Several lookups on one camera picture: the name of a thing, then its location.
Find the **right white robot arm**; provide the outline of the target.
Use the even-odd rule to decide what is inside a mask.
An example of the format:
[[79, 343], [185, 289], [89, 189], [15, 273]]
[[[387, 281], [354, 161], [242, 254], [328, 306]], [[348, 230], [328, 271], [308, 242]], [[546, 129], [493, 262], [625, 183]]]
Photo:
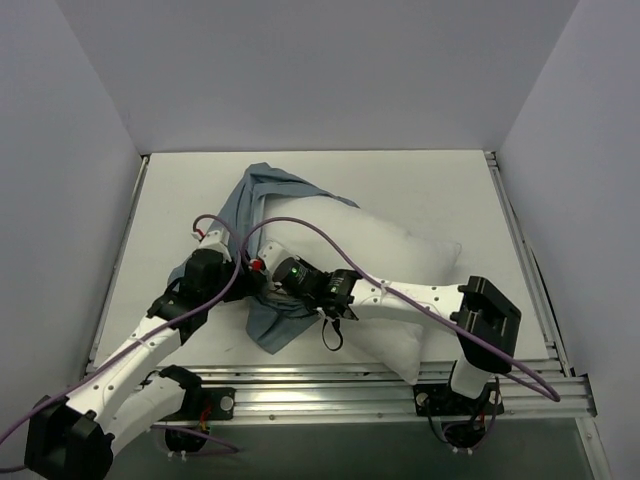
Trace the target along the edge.
[[361, 325], [375, 319], [424, 326], [433, 320], [457, 336], [462, 354], [454, 364], [444, 400], [455, 412], [475, 406], [494, 375], [511, 371], [521, 311], [493, 283], [471, 276], [461, 285], [428, 286], [368, 277], [339, 269], [323, 272], [288, 257], [271, 280], [289, 296], [332, 321]]

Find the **aluminium mounting rail frame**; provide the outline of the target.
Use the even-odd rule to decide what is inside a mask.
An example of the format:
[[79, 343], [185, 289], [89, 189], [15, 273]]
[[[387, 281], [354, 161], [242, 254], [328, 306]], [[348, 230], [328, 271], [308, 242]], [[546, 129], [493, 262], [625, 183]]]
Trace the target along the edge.
[[[559, 327], [532, 251], [511, 209], [495, 156], [480, 150], [154, 153], [144, 163], [90, 360], [100, 366], [132, 332], [169, 270], [194, 243], [193, 219], [215, 212], [244, 171], [267, 163], [422, 238], [462, 246], [451, 276], [480, 274], [522, 310], [517, 356], [560, 394], [545, 399], [521, 374], [503, 380], [505, 412], [466, 468], [483, 478], [606, 479], [589, 380], [571, 373]], [[418, 442], [412, 390], [372, 357], [347, 347], [326, 351], [318, 327], [276, 355], [244, 330], [241, 304], [220, 306], [171, 361], [212, 387], [236, 389], [229, 426], [272, 436], [308, 426], [317, 432], [392, 425], [404, 446]]]

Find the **blue-grey pillowcase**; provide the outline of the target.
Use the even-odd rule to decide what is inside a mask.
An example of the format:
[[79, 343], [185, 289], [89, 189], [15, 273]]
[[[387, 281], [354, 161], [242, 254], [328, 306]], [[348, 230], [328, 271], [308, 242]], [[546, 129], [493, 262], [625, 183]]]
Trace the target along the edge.
[[[334, 195], [314, 184], [267, 163], [250, 165], [227, 198], [218, 216], [241, 238], [265, 218], [266, 200], [326, 196], [350, 207], [350, 199]], [[246, 333], [261, 349], [275, 354], [317, 321], [298, 300], [269, 299], [259, 293], [248, 300]]]

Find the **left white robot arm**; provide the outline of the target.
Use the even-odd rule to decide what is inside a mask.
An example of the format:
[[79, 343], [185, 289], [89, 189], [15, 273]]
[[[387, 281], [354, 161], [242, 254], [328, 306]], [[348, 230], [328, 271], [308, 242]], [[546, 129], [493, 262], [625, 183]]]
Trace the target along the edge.
[[211, 402], [197, 374], [158, 365], [206, 323], [215, 305], [236, 299], [241, 271], [225, 247], [196, 249], [182, 275], [93, 374], [35, 406], [26, 468], [46, 479], [102, 479], [115, 456], [156, 422], [205, 411]]

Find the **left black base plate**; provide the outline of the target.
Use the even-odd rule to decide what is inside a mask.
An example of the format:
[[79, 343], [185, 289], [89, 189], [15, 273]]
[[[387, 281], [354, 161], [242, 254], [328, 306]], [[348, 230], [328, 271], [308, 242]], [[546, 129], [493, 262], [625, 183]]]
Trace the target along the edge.
[[194, 387], [186, 390], [180, 408], [161, 421], [228, 421], [234, 416], [236, 390], [229, 387]]

